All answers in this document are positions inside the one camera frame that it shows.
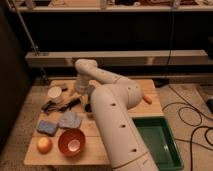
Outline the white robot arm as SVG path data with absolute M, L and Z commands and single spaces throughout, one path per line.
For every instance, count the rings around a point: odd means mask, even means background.
M 113 171 L 159 171 L 128 110 L 142 100 L 140 85 L 98 67 L 95 60 L 78 59 L 75 90 L 85 94 L 91 79 L 100 83 L 90 104 Z

